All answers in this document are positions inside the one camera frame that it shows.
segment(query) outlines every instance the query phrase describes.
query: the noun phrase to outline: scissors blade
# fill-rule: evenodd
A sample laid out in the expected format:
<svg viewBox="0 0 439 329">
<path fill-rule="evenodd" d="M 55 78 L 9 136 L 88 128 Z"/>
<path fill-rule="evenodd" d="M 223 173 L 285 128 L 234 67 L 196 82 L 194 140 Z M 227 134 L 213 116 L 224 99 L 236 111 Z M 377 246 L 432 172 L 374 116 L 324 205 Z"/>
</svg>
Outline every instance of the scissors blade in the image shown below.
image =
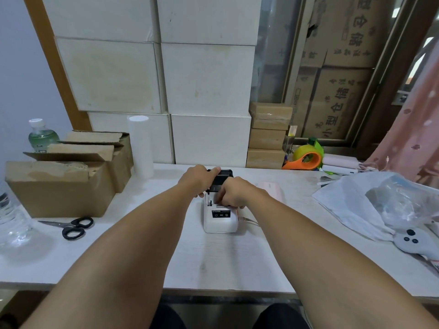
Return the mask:
<svg viewBox="0 0 439 329">
<path fill-rule="evenodd" d="M 56 226 L 56 227 L 71 227 L 69 223 L 60 223 L 59 221 L 39 221 L 40 223 L 50 225 L 50 226 Z"/>
</svg>

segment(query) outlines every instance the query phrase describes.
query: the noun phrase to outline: green liquid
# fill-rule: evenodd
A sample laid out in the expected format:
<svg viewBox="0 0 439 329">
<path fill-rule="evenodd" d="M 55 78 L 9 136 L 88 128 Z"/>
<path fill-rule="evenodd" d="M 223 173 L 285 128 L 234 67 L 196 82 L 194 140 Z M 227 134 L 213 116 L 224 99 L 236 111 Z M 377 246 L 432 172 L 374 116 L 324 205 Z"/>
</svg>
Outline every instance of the green liquid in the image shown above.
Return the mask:
<svg viewBox="0 0 439 329">
<path fill-rule="evenodd" d="M 58 143 L 59 137 L 51 129 L 39 130 L 29 134 L 29 142 L 35 152 L 47 152 L 47 147 L 51 143 Z"/>
</svg>

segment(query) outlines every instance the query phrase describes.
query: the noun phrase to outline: bottle cap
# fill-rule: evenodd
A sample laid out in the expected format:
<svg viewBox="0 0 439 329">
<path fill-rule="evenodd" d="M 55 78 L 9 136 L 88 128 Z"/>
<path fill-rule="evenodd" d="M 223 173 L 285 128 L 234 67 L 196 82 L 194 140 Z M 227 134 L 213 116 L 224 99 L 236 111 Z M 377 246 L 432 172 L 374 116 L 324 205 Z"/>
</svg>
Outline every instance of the bottle cap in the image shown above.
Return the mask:
<svg viewBox="0 0 439 329">
<path fill-rule="evenodd" d="M 32 120 L 29 120 L 29 125 L 32 128 L 44 127 L 45 126 L 43 119 L 32 119 Z"/>
</svg>

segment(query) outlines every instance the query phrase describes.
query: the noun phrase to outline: hand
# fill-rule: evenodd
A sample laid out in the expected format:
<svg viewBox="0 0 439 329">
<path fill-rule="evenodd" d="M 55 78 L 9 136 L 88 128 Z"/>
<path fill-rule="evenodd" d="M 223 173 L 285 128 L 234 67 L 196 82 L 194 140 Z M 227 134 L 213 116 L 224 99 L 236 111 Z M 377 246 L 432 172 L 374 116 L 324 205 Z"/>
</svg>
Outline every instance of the hand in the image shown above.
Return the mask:
<svg viewBox="0 0 439 329">
<path fill-rule="evenodd" d="M 204 191 L 212 185 L 213 179 L 221 171 L 220 167 L 215 167 L 207 171 L 203 165 L 190 167 L 180 178 L 178 183 L 187 184 L 194 190 L 194 197 L 204 197 Z"/>
<path fill-rule="evenodd" d="M 257 188 L 247 180 L 240 177 L 228 177 L 222 184 L 221 189 L 217 194 L 216 201 L 224 206 L 240 207 L 243 209 L 248 204 L 250 196 L 258 192 L 265 192 L 265 190 Z"/>
</svg>

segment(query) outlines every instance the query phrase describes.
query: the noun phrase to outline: clear plastic bag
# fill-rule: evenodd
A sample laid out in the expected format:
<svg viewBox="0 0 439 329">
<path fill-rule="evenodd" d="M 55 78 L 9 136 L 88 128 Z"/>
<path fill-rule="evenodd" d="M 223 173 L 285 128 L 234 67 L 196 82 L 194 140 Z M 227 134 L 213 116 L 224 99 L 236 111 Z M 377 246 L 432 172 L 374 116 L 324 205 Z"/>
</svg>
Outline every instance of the clear plastic bag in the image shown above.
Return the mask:
<svg viewBox="0 0 439 329">
<path fill-rule="evenodd" d="M 393 229 L 428 223 L 439 213 L 437 194 L 414 186 L 400 175 L 387 178 L 365 195 L 385 225 Z"/>
</svg>

